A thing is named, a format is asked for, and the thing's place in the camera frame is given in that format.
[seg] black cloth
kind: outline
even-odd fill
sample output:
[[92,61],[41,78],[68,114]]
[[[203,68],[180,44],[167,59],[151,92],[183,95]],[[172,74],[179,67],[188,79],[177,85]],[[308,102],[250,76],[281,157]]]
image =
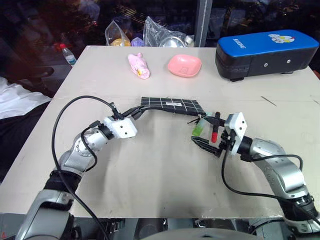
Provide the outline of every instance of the black cloth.
[[43,103],[23,116],[0,119],[0,183],[48,104]]

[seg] blue lid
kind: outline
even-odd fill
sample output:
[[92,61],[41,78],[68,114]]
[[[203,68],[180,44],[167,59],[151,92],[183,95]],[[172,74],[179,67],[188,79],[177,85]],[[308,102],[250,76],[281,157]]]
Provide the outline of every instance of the blue lid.
[[227,36],[219,39],[218,44],[226,54],[232,57],[319,47],[319,43],[312,37],[296,30]]

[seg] pink bowl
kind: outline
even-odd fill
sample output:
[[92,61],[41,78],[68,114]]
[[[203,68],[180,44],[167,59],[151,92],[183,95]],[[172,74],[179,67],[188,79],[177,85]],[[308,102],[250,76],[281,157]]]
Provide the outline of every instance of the pink bowl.
[[184,78],[191,78],[201,68],[201,60],[196,56],[178,54],[171,58],[168,69],[171,73]]

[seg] cartoon sticker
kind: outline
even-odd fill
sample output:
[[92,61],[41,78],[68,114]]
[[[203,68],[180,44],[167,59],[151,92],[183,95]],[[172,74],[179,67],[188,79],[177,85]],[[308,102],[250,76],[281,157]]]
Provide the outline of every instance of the cartoon sticker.
[[281,36],[279,34],[269,34],[268,36],[277,44],[292,43],[295,40],[294,36]]

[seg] white table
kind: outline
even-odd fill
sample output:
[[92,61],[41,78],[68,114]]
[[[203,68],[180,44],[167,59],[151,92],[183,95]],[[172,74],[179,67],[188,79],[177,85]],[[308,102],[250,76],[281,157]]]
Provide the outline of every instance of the white table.
[[[139,79],[127,55],[142,52],[151,77]],[[167,70],[176,54],[202,60],[194,78]],[[219,76],[214,48],[152,48],[87,46],[77,64],[42,115],[0,186],[0,212],[25,214],[43,188],[54,162],[51,133],[61,108],[72,98],[93,95],[115,102],[122,112],[141,97],[196,99],[206,111],[221,117],[243,112],[246,135],[273,140],[287,153],[304,159],[303,173],[315,206],[320,209],[320,82],[310,70],[270,74],[230,82]],[[263,99],[267,98],[275,105]],[[56,135],[60,156],[88,124],[111,114],[91,99],[74,103],[63,115]],[[191,140],[190,116],[146,112],[135,125],[134,138],[112,140],[98,154],[98,164],[85,174],[77,193],[98,217],[250,218],[282,215],[272,199],[242,196],[222,183],[222,159],[201,150]],[[209,125],[202,137],[209,138]],[[226,179],[242,191],[272,194],[253,164],[230,157]],[[88,216],[75,203],[72,213]]]

